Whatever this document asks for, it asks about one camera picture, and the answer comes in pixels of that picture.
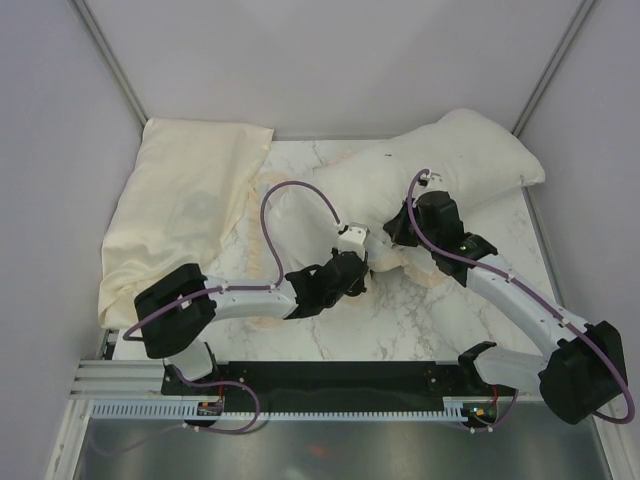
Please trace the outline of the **white pillow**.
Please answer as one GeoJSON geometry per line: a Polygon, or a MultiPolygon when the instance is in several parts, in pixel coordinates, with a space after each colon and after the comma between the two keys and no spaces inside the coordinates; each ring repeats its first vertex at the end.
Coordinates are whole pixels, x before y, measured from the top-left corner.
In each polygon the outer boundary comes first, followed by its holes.
{"type": "Polygon", "coordinates": [[[429,189],[448,192],[461,210],[545,180],[539,160],[516,137],[469,109],[318,167],[308,178],[343,221],[368,227],[369,265],[384,272],[409,262],[383,226],[399,213],[411,180],[423,169],[432,175],[429,189]]]}

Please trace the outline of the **white ruffled pillowcase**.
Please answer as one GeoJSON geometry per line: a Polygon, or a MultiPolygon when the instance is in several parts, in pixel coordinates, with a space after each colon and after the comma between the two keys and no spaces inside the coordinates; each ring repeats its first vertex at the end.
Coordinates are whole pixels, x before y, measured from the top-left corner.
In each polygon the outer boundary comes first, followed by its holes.
{"type": "MultiPolygon", "coordinates": [[[[316,168],[328,165],[377,143],[366,142],[354,150],[338,141],[334,151],[317,151],[314,142],[278,142],[254,177],[247,213],[251,219],[248,271],[254,278],[277,273],[263,238],[270,236],[285,271],[323,264],[337,241],[336,223],[343,221],[329,198],[308,178],[316,168]]],[[[404,269],[422,274],[434,271],[431,260],[409,260],[404,269]]]]}

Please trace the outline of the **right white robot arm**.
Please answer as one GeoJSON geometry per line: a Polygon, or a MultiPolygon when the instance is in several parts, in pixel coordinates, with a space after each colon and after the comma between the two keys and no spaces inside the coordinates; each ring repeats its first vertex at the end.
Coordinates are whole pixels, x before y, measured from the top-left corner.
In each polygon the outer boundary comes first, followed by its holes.
{"type": "Polygon", "coordinates": [[[459,357],[457,382],[469,394],[491,385],[538,394],[561,420],[577,424],[621,396],[635,417],[618,330],[591,324],[521,279],[497,248],[466,231],[456,202],[444,191],[406,199],[384,227],[395,245],[423,247],[441,273],[494,305],[538,348],[536,355],[483,342],[459,357]]]}

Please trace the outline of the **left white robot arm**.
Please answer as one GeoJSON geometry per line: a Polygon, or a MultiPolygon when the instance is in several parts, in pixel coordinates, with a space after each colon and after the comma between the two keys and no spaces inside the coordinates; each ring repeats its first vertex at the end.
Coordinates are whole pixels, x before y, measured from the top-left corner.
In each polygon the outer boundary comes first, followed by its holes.
{"type": "Polygon", "coordinates": [[[133,341],[139,332],[148,358],[168,362],[195,393],[208,394],[216,388],[219,372],[199,336],[210,323],[314,317],[344,296],[364,293],[367,273],[366,254],[337,249],[327,263],[289,272],[277,285],[230,285],[205,276],[195,263],[184,264],[137,295],[138,322],[124,338],[133,341]]]}

